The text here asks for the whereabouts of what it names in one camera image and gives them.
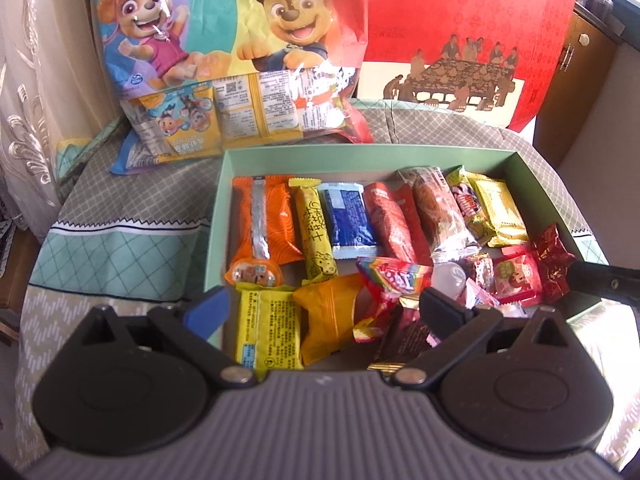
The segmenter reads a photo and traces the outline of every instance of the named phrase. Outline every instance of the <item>curtain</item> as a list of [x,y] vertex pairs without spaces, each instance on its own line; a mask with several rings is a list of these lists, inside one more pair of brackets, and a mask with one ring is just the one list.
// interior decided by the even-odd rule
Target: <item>curtain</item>
[[0,199],[40,240],[60,170],[121,114],[100,56],[90,0],[0,0]]

